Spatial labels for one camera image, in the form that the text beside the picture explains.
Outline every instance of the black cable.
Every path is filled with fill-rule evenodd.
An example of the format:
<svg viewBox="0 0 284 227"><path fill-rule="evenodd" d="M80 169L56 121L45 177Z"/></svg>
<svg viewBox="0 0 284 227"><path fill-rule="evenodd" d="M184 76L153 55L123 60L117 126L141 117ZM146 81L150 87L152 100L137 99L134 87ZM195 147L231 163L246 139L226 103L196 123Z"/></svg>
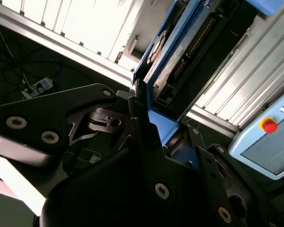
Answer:
<svg viewBox="0 0 284 227"><path fill-rule="evenodd" d="M33 64L33 63L38 63L38 64L52 64L51 61L27 61L27 62L25 62L25 63L27 63L27 64ZM86 77L89 81L91 81L92 83L95 83L95 81L93 81L88 75L86 75L84 72L81 72L80 70L78 70L78 69L76 69L76 68L73 68L73 67L68 66L68 65L66 65L66 64L62 64L61 62L54 62L54 63L56 63L57 65L59 65L61 70L62 70L63 68L67 68L67 69L73 70L73 71L75 71L75 72L77 72L77 73L79 73L79 74L85 76L85 77Z"/></svg>

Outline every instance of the bolt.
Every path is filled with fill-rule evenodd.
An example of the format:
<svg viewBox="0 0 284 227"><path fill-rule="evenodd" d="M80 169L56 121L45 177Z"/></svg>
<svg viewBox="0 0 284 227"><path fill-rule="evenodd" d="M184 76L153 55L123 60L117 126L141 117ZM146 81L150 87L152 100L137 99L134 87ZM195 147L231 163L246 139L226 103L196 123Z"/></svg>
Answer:
<svg viewBox="0 0 284 227"><path fill-rule="evenodd" d="M23 117L18 116L9 117L5 123L12 129L23 129L27 126L27 121Z"/></svg>
<svg viewBox="0 0 284 227"><path fill-rule="evenodd" d="M169 190L161 183L155 185L156 194L163 200L169 197Z"/></svg>
<svg viewBox="0 0 284 227"><path fill-rule="evenodd" d="M199 132L198 132L197 129L192 129L192 130L193 130L194 134L199 135Z"/></svg>
<svg viewBox="0 0 284 227"><path fill-rule="evenodd" d="M231 223L231 215L224 207L219 207L218 212L220 217L226 222Z"/></svg>
<svg viewBox="0 0 284 227"><path fill-rule="evenodd" d="M220 148L220 147L217 147L218 151L222 154L224 154L224 149L223 148Z"/></svg>
<svg viewBox="0 0 284 227"><path fill-rule="evenodd" d="M271 221L269 222L269 226L270 227L276 227L276 225L274 223L272 223Z"/></svg>
<svg viewBox="0 0 284 227"><path fill-rule="evenodd" d="M41 139L44 143L54 144L59 141L59 136L53 131L45 131L41 134Z"/></svg>

